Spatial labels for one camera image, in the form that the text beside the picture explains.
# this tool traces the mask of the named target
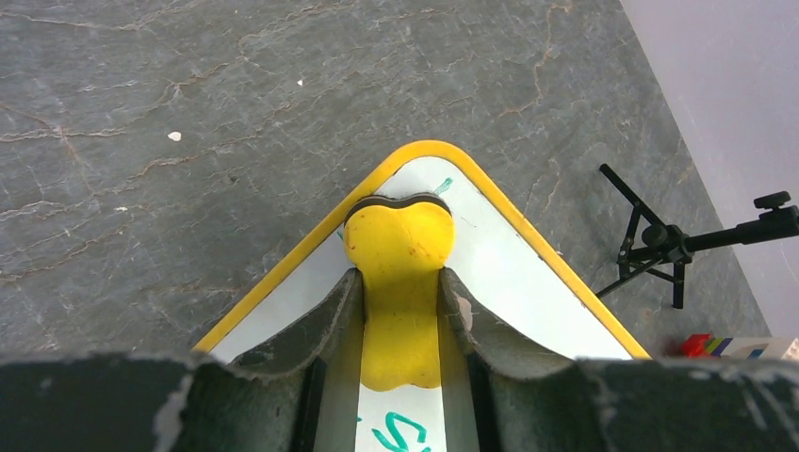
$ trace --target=floor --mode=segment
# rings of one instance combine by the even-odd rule
[[[2,351],[190,348],[425,137],[596,289],[629,214],[601,163],[684,231],[720,226],[617,0],[165,4],[0,9]],[[654,355],[768,333],[731,250],[688,278],[684,311],[651,278],[605,301]]]

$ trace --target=black tripod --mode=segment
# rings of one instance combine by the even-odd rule
[[[596,296],[599,298],[608,295],[636,276],[649,273],[674,285],[672,305],[677,309],[682,309],[685,266],[691,263],[695,252],[738,243],[749,245],[799,235],[799,209],[795,205],[782,207],[791,200],[791,195],[787,191],[757,198],[755,208],[766,209],[765,213],[760,214],[759,219],[739,224],[732,229],[691,237],[683,233],[676,225],[663,223],[607,164],[602,164],[599,170],[632,204],[632,215],[629,218],[627,233],[616,261],[619,265],[619,279],[596,292]],[[632,245],[635,242],[635,234],[641,217],[649,222],[649,226],[641,233],[644,246],[633,250]],[[661,264],[673,264],[674,274],[669,275],[654,268]]]

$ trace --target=white wall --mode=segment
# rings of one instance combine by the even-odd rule
[[[622,4],[724,225],[799,202],[799,0]],[[735,251],[772,334],[799,337],[799,237]]]

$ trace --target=white board surface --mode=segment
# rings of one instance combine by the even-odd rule
[[[418,158],[399,169],[377,193],[400,198],[430,191],[447,203],[455,219],[455,248],[447,266],[476,300],[533,341],[567,358],[630,359],[455,165],[438,157]],[[340,234],[339,226],[211,354],[230,362],[322,301],[352,267]],[[405,386],[375,393],[361,386],[359,418],[359,452],[401,450],[402,442],[409,452],[445,450],[440,389]]]

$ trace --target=yellow whiteboard frame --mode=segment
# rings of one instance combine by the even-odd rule
[[[482,195],[516,229],[519,235],[544,259],[559,278],[582,301],[599,322],[619,341],[635,359],[649,359],[643,347],[632,337],[621,322],[585,285],[577,273],[532,227],[521,212],[491,178],[464,151],[444,141],[421,140],[406,144],[389,155],[361,184],[359,184],[333,211],[325,217],[292,251],[285,256],[208,334],[194,346],[195,350],[209,352],[238,323],[249,314],[278,284],[294,271],[330,234],[334,233],[353,205],[373,194],[402,166],[420,157],[439,157],[452,163],[474,184]]]

